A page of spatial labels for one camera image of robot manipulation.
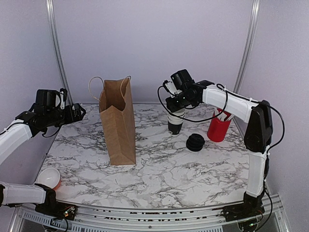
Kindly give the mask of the brown paper bag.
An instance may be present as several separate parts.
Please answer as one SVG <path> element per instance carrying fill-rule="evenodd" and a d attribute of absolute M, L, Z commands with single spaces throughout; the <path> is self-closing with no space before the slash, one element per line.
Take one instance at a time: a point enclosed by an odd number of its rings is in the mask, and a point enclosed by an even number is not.
<path fill-rule="evenodd" d="M 103 80 L 103 90 L 97 98 L 104 139 L 111 165 L 136 164 L 136 130 L 131 77 Z"/>

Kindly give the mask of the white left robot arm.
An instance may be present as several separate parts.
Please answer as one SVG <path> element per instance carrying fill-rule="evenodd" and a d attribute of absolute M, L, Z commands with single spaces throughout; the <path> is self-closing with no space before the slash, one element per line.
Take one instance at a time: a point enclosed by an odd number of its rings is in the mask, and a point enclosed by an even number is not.
<path fill-rule="evenodd" d="M 61 129 L 62 126 L 81 121 L 86 110 L 78 103 L 67 104 L 68 92 L 60 90 L 39 89 L 35 102 L 30 109 L 23 111 L 0 133 L 0 164 L 5 176 L 0 179 L 1 206 L 17 207 L 24 203 L 32 203 L 35 210 L 47 215 L 64 215 L 71 207 L 69 204 L 56 200 L 56 192 L 52 187 L 44 184 L 32 184 L 29 181 L 18 181 L 10 168 L 17 170 L 23 164 L 34 164 L 40 146 L 30 148 L 27 141 L 37 134 L 48 138 L 47 130 L 50 127 Z"/>

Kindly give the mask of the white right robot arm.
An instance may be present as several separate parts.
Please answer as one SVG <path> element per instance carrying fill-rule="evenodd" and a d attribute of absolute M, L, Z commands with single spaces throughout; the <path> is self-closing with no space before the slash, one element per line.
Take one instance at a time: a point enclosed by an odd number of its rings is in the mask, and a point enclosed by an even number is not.
<path fill-rule="evenodd" d="M 227 206 L 223 213 L 245 217 L 260 213 L 262 198 L 266 191 L 265 180 L 269 171 L 269 151 L 273 134 L 270 104 L 255 101 L 233 93 L 221 84 L 202 80 L 195 82 L 187 70 L 180 70 L 164 81 L 162 87 L 170 94 L 165 109 L 171 121 L 185 118 L 177 114 L 191 105 L 201 103 L 227 111 L 247 123 L 244 135 L 245 147 L 249 153 L 249 178 L 243 202 Z"/>

